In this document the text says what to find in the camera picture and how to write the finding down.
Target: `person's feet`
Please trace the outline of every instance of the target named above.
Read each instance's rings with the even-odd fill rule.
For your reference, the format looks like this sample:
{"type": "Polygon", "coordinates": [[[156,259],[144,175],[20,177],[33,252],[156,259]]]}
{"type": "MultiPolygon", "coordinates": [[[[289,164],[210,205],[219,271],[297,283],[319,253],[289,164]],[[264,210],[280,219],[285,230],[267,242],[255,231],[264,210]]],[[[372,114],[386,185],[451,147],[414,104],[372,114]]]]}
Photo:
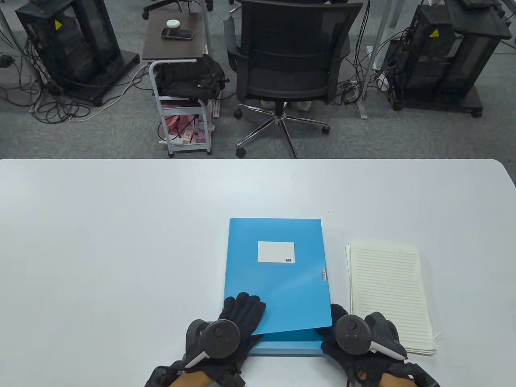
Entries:
{"type": "Polygon", "coordinates": [[[308,111],[312,106],[312,101],[297,102],[296,106],[300,111],[308,111]]]}
{"type": "Polygon", "coordinates": [[[267,109],[267,110],[274,110],[274,102],[273,101],[260,101],[260,107],[262,109],[267,109]]]}
{"type": "MultiPolygon", "coordinates": [[[[273,110],[274,102],[273,101],[260,101],[260,106],[262,109],[273,110]]],[[[301,111],[308,111],[312,106],[312,101],[303,101],[296,102],[296,107],[301,111]]]]}

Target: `blue folder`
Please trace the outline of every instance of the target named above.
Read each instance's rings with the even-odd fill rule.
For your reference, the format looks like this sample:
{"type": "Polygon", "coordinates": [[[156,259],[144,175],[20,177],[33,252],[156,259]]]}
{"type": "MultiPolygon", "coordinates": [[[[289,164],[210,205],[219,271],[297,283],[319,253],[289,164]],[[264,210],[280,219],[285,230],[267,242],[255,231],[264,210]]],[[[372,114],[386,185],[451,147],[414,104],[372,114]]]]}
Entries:
{"type": "Polygon", "coordinates": [[[316,356],[314,328],[331,325],[320,219],[230,219],[224,297],[240,292],[267,304],[254,355],[316,356]],[[294,263],[259,262],[259,242],[294,244],[294,263]]]}

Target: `vr controller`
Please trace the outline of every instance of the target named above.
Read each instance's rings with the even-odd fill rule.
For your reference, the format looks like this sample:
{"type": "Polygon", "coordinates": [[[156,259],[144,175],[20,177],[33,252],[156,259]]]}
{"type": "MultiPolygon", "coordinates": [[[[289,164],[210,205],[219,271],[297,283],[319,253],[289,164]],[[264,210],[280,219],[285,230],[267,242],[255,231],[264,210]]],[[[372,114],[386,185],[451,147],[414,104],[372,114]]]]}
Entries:
{"type": "MultiPolygon", "coordinates": [[[[380,312],[361,319],[347,314],[335,325],[335,338],[349,354],[361,355],[368,351],[380,352],[396,360],[407,359],[407,351],[399,343],[392,322],[380,312]]],[[[193,321],[186,331],[186,352],[182,368],[191,368],[203,359],[223,359],[231,355],[240,344],[240,331],[230,320],[214,322],[193,321]]]]}
{"type": "Polygon", "coordinates": [[[186,352],[182,368],[191,368],[203,359],[222,359],[231,355],[240,344],[240,331],[234,322],[217,320],[193,321],[186,330],[186,352]]]}
{"type": "Polygon", "coordinates": [[[335,325],[335,338],[338,345],[352,355],[368,351],[380,352],[396,360],[407,359],[407,351],[399,343],[399,337],[392,329],[394,325],[380,312],[368,315],[364,320],[347,314],[338,319],[335,325]]]}

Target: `stack of paper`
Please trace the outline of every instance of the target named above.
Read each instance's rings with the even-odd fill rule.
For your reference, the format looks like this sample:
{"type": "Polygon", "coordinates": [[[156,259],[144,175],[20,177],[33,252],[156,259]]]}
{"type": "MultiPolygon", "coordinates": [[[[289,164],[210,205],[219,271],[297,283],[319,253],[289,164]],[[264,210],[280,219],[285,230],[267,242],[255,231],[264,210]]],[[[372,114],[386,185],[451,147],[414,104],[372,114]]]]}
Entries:
{"type": "Polygon", "coordinates": [[[351,242],[346,246],[351,313],[362,318],[378,311],[391,320],[407,352],[432,355],[433,328],[417,249],[351,242]]]}

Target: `white cable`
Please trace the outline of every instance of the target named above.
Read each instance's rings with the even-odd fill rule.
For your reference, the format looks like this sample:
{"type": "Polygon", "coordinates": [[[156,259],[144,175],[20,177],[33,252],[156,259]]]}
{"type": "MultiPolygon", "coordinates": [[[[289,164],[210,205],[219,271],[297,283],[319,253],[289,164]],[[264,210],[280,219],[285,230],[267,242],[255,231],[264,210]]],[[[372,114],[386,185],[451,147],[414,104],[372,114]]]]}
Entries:
{"type": "Polygon", "coordinates": [[[129,90],[129,87],[131,87],[131,86],[133,85],[133,83],[134,83],[134,79],[136,78],[136,75],[138,75],[138,74],[139,74],[139,72],[140,72],[141,70],[143,70],[144,68],[146,68],[146,67],[148,67],[148,66],[149,66],[148,64],[145,64],[145,65],[143,65],[142,67],[140,67],[140,68],[138,69],[138,71],[137,71],[137,72],[133,75],[133,77],[131,78],[131,80],[130,80],[129,84],[127,85],[127,87],[124,89],[124,91],[122,91],[122,94],[120,94],[120,96],[119,96],[117,99],[115,99],[113,102],[111,102],[109,105],[104,106],[102,109],[100,109],[99,111],[97,111],[94,115],[89,116],[89,117],[87,117],[87,118],[83,118],[83,119],[81,119],[81,120],[72,120],[72,117],[70,117],[70,118],[68,119],[68,121],[70,121],[70,122],[84,122],[84,121],[91,120],[93,117],[97,116],[99,113],[103,112],[103,111],[104,111],[104,110],[106,110],[107,108],[109,108],[109,107],[113,106],[114,104],[116,104],[119,100],[121,100],[121,99],[122,99],[122,97],[124,96],[125,92],[129,90]]]}

